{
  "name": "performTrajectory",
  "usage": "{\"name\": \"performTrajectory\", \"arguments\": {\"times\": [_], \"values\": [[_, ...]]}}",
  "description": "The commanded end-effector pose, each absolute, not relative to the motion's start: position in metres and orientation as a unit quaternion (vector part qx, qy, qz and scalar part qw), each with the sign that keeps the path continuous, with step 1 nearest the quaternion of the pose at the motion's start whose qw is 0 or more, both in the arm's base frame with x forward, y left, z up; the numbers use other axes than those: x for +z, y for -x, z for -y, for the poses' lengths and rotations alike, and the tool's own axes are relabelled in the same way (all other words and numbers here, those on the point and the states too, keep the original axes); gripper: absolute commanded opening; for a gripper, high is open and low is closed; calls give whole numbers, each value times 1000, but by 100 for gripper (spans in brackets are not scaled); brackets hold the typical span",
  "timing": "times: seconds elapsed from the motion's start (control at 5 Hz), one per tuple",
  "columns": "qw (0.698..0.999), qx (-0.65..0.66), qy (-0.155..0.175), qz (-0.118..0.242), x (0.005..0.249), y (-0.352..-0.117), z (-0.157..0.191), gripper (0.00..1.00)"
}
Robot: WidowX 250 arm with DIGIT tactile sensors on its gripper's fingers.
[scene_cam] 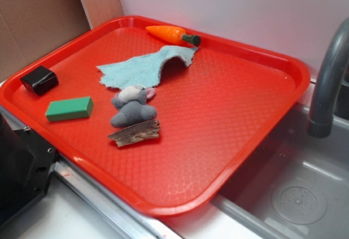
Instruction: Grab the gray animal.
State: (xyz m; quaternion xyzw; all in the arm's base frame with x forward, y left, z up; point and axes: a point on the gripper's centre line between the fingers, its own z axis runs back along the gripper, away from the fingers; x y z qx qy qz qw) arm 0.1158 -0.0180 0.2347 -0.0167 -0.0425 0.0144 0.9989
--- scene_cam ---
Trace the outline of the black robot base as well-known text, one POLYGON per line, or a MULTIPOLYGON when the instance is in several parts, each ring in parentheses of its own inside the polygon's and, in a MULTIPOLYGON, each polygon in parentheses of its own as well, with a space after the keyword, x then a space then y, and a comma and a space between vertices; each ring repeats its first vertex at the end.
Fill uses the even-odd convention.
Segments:
POLYGON ((35 130, 13 130, 1 116, 1 229, 46 196, 57 157, 35 130))

